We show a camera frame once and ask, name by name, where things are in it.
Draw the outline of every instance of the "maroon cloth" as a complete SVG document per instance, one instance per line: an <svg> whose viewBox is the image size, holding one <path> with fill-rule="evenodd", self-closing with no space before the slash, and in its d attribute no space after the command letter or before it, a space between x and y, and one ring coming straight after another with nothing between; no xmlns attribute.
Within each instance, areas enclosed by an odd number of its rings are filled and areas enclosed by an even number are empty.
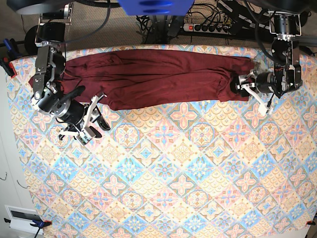
<svg viewBox="0 0 317 238"><path fill-rule="evenodd" d="M112 110L201 100L247 101L230 90L232 78L248 74L249 58L172 50L127 50L84 56L66 64L63 86L69 92L85 85L79 102L99 91Z"/></svg>

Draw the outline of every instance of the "tiled pattern fabric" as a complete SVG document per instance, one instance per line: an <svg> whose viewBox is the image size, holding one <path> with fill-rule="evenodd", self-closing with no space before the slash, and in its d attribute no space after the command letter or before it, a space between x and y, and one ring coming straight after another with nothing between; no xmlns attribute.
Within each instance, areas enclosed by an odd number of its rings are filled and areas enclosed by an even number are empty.
<svg viewBox="0 0 317 238"><path fill-rule="evenodd" d="M261 55L234 47L139 46L67 58L144 48ZM64 125L30 106L34 62L16 60L18 76L7 77L7 89L32 201L53 222L47 238L255 238L302 229L314 217L314 58L301 57L304 86L274 98L272 116L262 117L254 99L117 112L100 105L111 131L86 147L69 137L59 141Z"/></svg>

